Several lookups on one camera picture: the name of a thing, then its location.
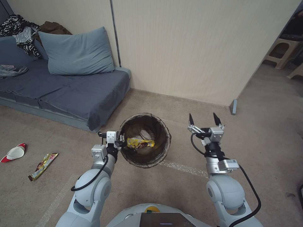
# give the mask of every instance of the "wall panel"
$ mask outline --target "wall panel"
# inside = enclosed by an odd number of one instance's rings
[[[132,87],[230,105],[300,0],[113,0]]]

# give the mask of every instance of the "beige stool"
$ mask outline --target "beige stool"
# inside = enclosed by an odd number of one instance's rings
[[[303,63],[301,65],[299,65],[291,74],[289,74],[287,76],[287,78],[291,79],[293,78],[295,75],[300,75],[303,76]]]
[[[270,53],[273,51],[273,49],[280,43],[288,44],[288,49],[285,52],[285,54],[282,56],[282,58],[276,58],[269,56]],[[264,60],[274,61],[277,63],[276,69],[283,69],[284,66],[287,64],[289,60],[292,60],[299,50],[300,46],[303,44],[303,41],[292,41],[287,39],[281,39],[278,38],[274,45],[270,48],[267,55],[265,56]]]

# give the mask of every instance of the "snack wrapper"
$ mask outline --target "snack wrapper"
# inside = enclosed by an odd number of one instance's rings
[[[58,153],[47,154],[38,164],[36,171],[28,176],[30,181],[36,180],[44,172],[44,170],[46,170],[49,164],[57,157],[57,155]]]
[[[143,148],[143,147],[153,147],[155,145],[155,141],[153,140],[143,140],[137,138],[128,138],[127,146],[129,148]]]

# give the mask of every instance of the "pillow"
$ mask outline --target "pillow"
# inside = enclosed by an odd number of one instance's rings
[[[39,32],[48,55],[48,70],[54,75],[89,75],[114,70],[104,27],[79,35]]]

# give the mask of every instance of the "gray sofa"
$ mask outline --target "gray sofa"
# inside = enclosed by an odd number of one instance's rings
[[[35,46],[42,59],[28,56],[12,36],[0,37],[0,64],[28,67],[23,75],[0,79],[0,105],[97,132],[129,91],[130,70],[51,75],[46,52],[39,42]]]

